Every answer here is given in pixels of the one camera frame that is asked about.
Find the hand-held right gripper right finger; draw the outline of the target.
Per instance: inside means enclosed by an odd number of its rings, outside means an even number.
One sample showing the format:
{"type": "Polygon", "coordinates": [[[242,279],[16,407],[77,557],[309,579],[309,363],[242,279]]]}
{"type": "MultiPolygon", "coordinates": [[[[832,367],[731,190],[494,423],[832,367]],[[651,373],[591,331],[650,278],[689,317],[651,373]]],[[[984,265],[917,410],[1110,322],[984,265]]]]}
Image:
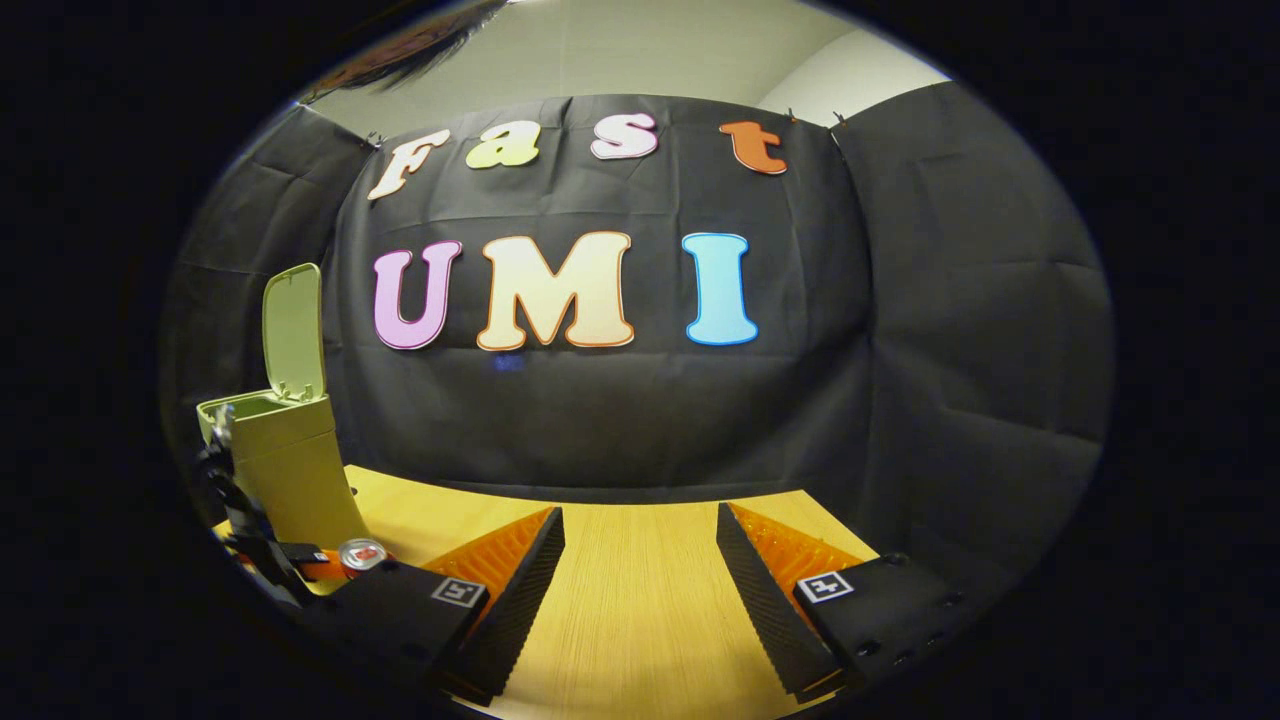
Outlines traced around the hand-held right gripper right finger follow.
{"type": "Polygon", "coordinates": [[[867,693],[924,661],[986,610],[902,552],[854,553],[736,502],[716,544],[783,691],[867,693]]]}

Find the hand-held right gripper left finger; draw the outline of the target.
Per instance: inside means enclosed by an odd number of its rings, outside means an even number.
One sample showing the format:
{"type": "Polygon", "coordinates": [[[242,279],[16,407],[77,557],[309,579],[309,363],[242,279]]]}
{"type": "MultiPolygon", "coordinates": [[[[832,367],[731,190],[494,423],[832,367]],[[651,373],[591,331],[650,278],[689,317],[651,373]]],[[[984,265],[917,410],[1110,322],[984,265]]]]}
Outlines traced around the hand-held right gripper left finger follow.
{"type": "Polygon", "coordinates": [[[504,692],[564,551],[557,506],[422,566],[385,559],[300,625],[379,678],[488,706],[504,692]]]}

